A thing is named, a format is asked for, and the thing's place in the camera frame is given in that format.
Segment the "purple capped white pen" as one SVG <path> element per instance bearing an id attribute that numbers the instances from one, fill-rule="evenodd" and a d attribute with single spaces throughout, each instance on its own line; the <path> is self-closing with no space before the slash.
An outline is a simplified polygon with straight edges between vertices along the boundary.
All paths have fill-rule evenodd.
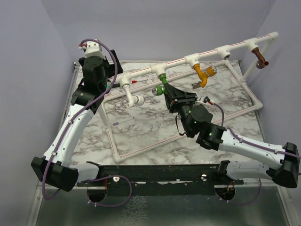
<path id="1" fill-rule="evenodd" d="M 123 119 L 123 120 L 114 122 L 112 125 L 113 125 L 113 126 L 117 126 L 117 125 L 120 125 L 120 124 L 122 124 L 122 123 L 124 123 L 124 122 L 130 121 L 130 120 L 133 120 L 133 119 L 134 119 L 134 117 L 131 116 L 131 117 L 129 117 L 129 118 L 126 118 L 126 119 Z"/>

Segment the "green plastic faucet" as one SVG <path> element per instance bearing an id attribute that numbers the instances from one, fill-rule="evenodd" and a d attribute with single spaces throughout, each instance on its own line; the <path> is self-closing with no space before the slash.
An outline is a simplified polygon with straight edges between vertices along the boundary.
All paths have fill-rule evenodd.
<path id="1" fill-rule="evenodd" d="M 152 88 L 153 96 L 161 96 L 162 94 L 165 93 L 164 84 L 167 83 L 166 74 L 163 73 L 158 78 L 162 82 L 162 85 L 156 85 Z"/>

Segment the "white PVC pipe frame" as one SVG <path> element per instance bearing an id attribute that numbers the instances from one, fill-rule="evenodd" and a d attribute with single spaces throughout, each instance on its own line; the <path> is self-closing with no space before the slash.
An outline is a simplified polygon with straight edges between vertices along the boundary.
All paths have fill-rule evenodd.
<path id="1" fill-rule="evenodd" d="M 245 90 L 245 92 L 249 95 L 249 97 L 251 98 L 251 100 L 254 103 L 253 106 L 251 106 L 247 109 L 241 110 L 239 112 L 236 112 L 234 114 L 231 114 L 225 118 L 226 121 L 232 120 L 241 115 L 261 109 L 263 107 L 263 104 L 256 97 L 256 95 L 249 89 L 248 85 L 246 84 L 246 79 L 248 78 L 248 76 L 250 75 L 252 70 L 256 67 L 257 59 L 252 62 L 252 64 L 247 69 L 246 73 L 242 77 L 240 77 L 238 75 L 238 73 L 234 70 L 233 66 L 231 65 L 231 63 L 229 61 L 231 52 L 233 50 L 236 50 L 239 48 L 247 48 L 248 51 L 252 52 L 252 50 L 254 48 L 258 47 L 261 54 L 263 55 L 267 52 L 269 47 L 276 41 L 278 36 L 279 36 L 278 32 L 272 32 L 272 33 L 269 33 L 269 34 L 261 36 L 261 37 L 254 37 L 254 38 L 250 38 L 250 39 L 244 40 L 239 43 L 217 47 L 210 51 L 206 51 L 206 52 L 202 52 L 202 53 L 194 53 L 194 54 L 185 56 L 183 58 L 176 59 L 174 61 L 159 62 L 156 65 L 152 65 L 152 66 L 149 66 L 147 68 L 140 69 L 137 71 L 132 71 L 132 72 L 125 71 L 124 73 L 117 75 L 116 82 L 119 84 L 120 83 L 129 83 L 129 85 L 130 85 L 131 81 L 137 77 L 142 77 L 142 76 L 145 76 L 148 74 L 154 74 L 157 77 L 159 77 L 161 74 L 166 73 L 166 70 L 173 68 L 173 67 L 177 67 L 180 65 L 189 65 L 191 67 L 191 70 L 188 72 L 170 76 L 167 78 L 167 81 L 173 81 L 175 79 L 180 79 L 185 76 L 189 76 L 189 75 L 196 73 L 195 70 L 193 69 L 193 66 L 195 64 L 200 64 L 200 61 L 202 59 L 211 57 L 211 56 L 215 56 L 215 55 L 219 55 L 221 57 L 221 60 L 214 63 L 213 65 L 214 66 L 226 65 L 228 67 L 228 69 L 231 71 L 231 73 L 234 75 L 234 77 L 236 78 L 237 82 Z M 148 89 L 150 87 L 151 87 L 151 84 L 147 84 L 147 85 L 143 85 L 143 86 L 140 86 L 137 88 L 130 89 L 130 91 L 131 91 L 131 94 L 133 95 L 133 93 L 135 93 L 137 91 L 142 91 L 142 90 Z M 115 95 L 106 96 L 104 100 L 109 101 L 109 100 L 113 100 L 113 99 L 116 99 L 116 98 L 122 97 L 122 96 L 126 96 L 124 91 L 117 93 Z"/>

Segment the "brown plastic faucet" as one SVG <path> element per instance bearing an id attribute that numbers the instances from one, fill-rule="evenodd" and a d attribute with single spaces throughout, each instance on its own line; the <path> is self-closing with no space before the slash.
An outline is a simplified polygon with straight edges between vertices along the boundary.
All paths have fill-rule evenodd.
<path id="1" fill-rule="evenodd" d="M 266 66 L 269 65 L 269 61 L 266 61 L 266 59 L 261 54 L 261 52 L 260 52 L 260 50 L 259 50 L 258 47 L 254 48 L 252 50 L 252 53 L 257 57 L 256 67 L 258 69 L 263 69 L 263 68 L 265 68 Z"/>

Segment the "white plastic faucet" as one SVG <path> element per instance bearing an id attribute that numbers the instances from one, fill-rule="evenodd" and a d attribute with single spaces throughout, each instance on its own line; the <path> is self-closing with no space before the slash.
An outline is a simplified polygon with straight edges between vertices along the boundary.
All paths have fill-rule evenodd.
<path id="1" fill-rule="evenodd" d="M 142 106 L 144 104 L 143 96 L 135 96 L 131 94 L 129 83 L 120 83 L 127 97 L 127 108 L 133 107 L 134 105 Z"/>

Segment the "small grey metal piece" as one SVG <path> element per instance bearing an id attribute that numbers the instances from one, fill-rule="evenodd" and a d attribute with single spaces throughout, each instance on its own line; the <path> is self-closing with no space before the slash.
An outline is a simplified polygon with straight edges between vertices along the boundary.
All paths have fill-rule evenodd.
<path id="1" fill-rule="evenodd" d="M 198 89 L 198 88 L 200 88 L 200 85 L 198 83 L 193 83 L 192 88 L 193 89 Z"/>

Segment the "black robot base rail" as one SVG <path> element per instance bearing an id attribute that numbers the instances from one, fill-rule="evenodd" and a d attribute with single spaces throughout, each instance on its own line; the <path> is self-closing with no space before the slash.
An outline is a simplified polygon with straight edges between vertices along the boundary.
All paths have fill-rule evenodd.
<path id="1" fill-rule="evenodd" d="M 79 187 L 97 187 L 108 196 L 214 195 L 215 186 L 226 187 L 229 161 L 219 164 L 99 166 L 96 181 Z"/>

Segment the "aluminium table edge frame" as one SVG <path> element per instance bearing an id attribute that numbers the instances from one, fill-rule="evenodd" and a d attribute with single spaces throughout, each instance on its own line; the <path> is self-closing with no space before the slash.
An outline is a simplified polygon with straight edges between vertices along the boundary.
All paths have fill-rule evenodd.
<path id="1" fill-rule="evenodd" d="M 71 105 L 71 99 L 72 99 L 72 95 L 74 93 L 74 89 L 75 89 L 79 69 L 80 69 L 80 64 L 78 62 L 74 62 L 72 80 L 71 80 L 70 88 L 69 88 L 69 91 L 68 91 L 66 103 L 65 103 L 65 106 L 64 106 L 64 109 L 63 109 L 63 115 L 62 115 L 62 118 L 61 118 L 61 121 L 60 121 L 59 131 L 58 131 L 58 134 L 57 134 L 58 139 L 60 138 L 61 133 L 63 132 L 65 119 L 68 117 L 68 112 L 69 112 L 69 108 L 70 108 L 70 105 Z"/>

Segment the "red capped white pen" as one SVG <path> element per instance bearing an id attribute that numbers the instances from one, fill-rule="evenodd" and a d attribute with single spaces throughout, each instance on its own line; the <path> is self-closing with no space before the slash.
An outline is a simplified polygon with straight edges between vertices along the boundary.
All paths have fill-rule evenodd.
<path id="1" fill-rule="evenodd" d="M 131 83 L 138 83 L 138 82 L 143 82 L 143 81 L 147 81 L 148 79 L 140 79 L 140 80 L 132 80 Z"/>

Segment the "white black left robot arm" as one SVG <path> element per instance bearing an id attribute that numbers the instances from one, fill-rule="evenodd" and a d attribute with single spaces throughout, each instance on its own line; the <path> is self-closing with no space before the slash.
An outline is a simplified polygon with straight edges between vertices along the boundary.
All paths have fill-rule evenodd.
<path id="1" fill-rule="evenodd" d="M 63 125 L 43 156 L 34 157 L 31 162 L 43 185 L 66 192 L 82 181 L 88 180 L 94 186 L 103 182 L 104 174 L 96 165 L 88 163 L 82 168 L 71 168 L 71 158 L 83 130 L 114 86 L 116 75 L 123 72 L 115 50 L 109 51 L 112 64 L 99 49 L 92 51 L 85 47 L 84 51 L 85 57 L 79 59 L 83 78 L 72 95 Z"/>

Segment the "yellow plastic faucet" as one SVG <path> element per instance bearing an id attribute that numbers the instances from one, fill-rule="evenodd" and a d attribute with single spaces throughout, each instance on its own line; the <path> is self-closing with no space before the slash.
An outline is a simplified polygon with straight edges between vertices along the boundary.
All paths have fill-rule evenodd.
<path id="1" fill-rule="evenodd" d="M 217 74 L 217 69 L 214 65 L 209 66 L 205 71 L 202 71 L 199 64 L 195 64 L 193 69 L 197 73 L 201 82 L 199 83 L 200 87 L 205 87 L 209 77 L 212 77 Z"/>

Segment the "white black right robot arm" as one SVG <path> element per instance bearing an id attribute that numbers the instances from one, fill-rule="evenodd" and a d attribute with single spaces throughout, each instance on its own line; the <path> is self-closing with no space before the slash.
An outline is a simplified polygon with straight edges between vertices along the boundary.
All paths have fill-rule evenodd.
<path id="1" fill-rule="evenodd" d="M 286 188 L 297 187 L 301 157 L 295 144 L 259 142 L 212 123 L 213 115 L 204 106 L 207 102 L 212 103 L 208 97 L 198 101 L 196 93 L 182 91 L 168 82 L 163 83 L 163 94 L 169 112 L 180 117 L 183 135 L 196 138 L 196 143 L 204 149 L 236 153 L 254 160 L 251 163 L 227 163 L 225 168 L 216 172 L 219 183 L 264 178 Z"/>

